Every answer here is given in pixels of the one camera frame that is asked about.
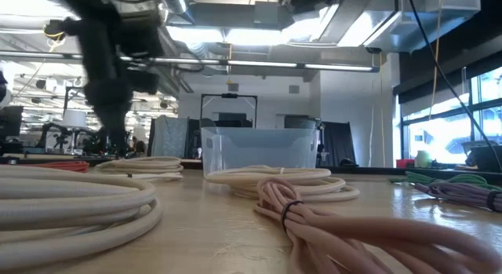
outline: red cable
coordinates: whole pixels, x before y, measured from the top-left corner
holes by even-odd
[[[21,166],[53,168],[53,169],[67,170],[80,173],[87,173],[89,169],[89,164],[85,161],[53,162],[53,163],[43,163],[43,164],[22,164]]]

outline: desk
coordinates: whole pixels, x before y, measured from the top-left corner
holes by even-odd
[[[253,212],[254,200],[205,183],[201,171],[183,174],[181,182],[157,184],[164,218],[146,235],[91,258],[29,273],[286,273],[290,242],[277,224]],[[502,214],[440,203],[406,184],[364,181],[364,175],[350,184],[361,191],[358,199],[318,206],[344,216],[403,217],[453,227],[502,253]],[[406,273],[383,252],[375,253],[396,273]]]

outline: window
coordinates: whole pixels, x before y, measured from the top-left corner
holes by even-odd
[[[472,78],[469,87],[472,98],[462,90],[457,91],[460,99],[473,112],[488,139],[502,145],[502,67]],[[462,144],[482,141],[482,137],[459,108],[458,100],[451,98],[432,107],[430,121],[430,108],[404,117],[402,156],[414,159],[418,151],[425,150],[440,163],[464,163],[467,156]]]

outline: computer monitor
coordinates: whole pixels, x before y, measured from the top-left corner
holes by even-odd
[[[7,106],[0,110],[0,137],[19,137],[22,114],[22,106]]]

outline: pink coiled cable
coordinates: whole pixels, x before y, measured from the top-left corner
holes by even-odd
[[[500,255],[486,242],[457,230],[399,218],[341,217],[304,205],[290,183],[257,185],[254,210],[281,221],[293,242],[290,274],[393,273],[363,245],[379,247],[412,273],[496,273]]]

